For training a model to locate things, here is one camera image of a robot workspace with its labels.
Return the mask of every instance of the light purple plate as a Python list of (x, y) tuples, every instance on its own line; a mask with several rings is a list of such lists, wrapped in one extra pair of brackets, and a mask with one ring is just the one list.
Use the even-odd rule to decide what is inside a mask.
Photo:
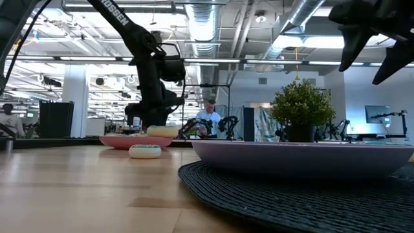
[(414, 152), (407, 145), (193, 142), (212, 166), (242, 173), (299, 179), (375, 179), (405, 165)]

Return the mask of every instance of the desk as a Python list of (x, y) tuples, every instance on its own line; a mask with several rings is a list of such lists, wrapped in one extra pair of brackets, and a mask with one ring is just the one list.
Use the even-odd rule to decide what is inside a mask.
[(0, 155), (1, 232), (264, 232), (202, 205), (177, 177), (199, 160), (170, 148), (154, 160), (104, 146)]

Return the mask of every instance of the computer screen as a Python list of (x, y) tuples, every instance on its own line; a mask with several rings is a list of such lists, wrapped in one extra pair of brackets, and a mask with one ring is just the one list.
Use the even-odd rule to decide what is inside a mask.
[(365, 106), (365, 118), (369, 124), (390, 124), (391, 116), (376, 117), (378, 115), (391, 113), (389, 106), (382, 105), (366, 105)]

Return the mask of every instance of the black woven placemat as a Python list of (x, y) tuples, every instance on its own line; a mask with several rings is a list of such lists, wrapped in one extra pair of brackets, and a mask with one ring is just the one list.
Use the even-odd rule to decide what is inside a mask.
[(303, 232), (414, 232), (414, 166), (362, 183), (264, 180), (199, 161), (179, 177), (205, 203), (274, 228)]

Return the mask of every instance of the person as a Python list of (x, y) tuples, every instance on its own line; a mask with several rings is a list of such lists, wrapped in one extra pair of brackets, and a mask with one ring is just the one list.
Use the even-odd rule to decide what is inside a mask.
[(5, 125), (8, 129), (13, 131), (16, 135), (20, 137), (25, 137), (25, 131), (21, 124), (21, 120), (17, 115), (12, 114), (13, 105), (12, 104), (3, 104), (4, 113), (0, 114), (0, 123)]
[(213, 122), (211, 135), (207, 135), (207, 129), (204, 125), (197, 124), (197, 131), (199, 132), (200, 136), (207, 136), (210, 139), (217, 138), (217, 127), (218, 127), (219, 121), (221, 120), (221, 116), (218, 113), (216, 113), (214, 110), (215, 110), (215, 100), (211, 99), (207, 102), (206, 109), (197, 113), (196, 118), (205, 119), (207, 121), (211, 120)]

